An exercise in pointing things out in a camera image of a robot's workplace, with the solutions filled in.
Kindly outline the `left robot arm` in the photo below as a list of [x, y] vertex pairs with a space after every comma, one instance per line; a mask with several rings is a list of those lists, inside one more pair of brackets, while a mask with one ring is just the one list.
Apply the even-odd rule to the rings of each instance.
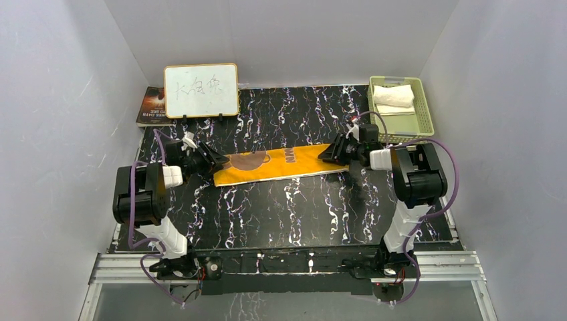
[[159, 142], [162, 160], [135, 162], [117, 170], [112, 212], [117, 223], [128, 228], [128, 246], [138, 249], [153, 244], [165, 259], [175, 259], [174, 270], [192, 278], [200, 268], [197, 257], [188, 253], [189, 241], [168, 218], [169, 192], [188, 182], [191, 175], [211, 176], [229, 158], [204, 142], [190, 138]]

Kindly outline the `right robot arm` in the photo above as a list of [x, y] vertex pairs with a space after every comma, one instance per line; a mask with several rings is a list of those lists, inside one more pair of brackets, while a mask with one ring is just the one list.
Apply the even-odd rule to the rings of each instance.
[[346, 166], [357, 161], [375, 171], [390, 171], [396, 209], [390, 227], [382, 237], [385, 253], [377, 257], [377, 270], [393, 277], [403, 268], [402, 254], [414, 248], [415, 234], [437, 199], [448, 189], [446, 175], [432, 138], [418, 138], [398, 146], [388, 146], [379, 138], [378, 126], [353, 126], [338, 134], [318, 159]]

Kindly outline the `yellow brown towel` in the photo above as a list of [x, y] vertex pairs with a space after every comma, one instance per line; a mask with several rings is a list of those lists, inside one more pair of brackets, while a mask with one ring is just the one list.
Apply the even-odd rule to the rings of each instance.
[[325, 163], [318, 158], [327, 147], [329, 144], [316, 144], [230, 154], [229, 162], [214, 174], [214, 184], [226, 187], [348, 171], [348, 165]]

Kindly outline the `white towel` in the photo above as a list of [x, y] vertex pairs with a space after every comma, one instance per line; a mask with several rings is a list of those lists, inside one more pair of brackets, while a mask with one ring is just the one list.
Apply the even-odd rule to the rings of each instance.
[[411, 115], [415, 113], [415, 95], [410, 85], [372, 87], [372, 101], [382, 116]]

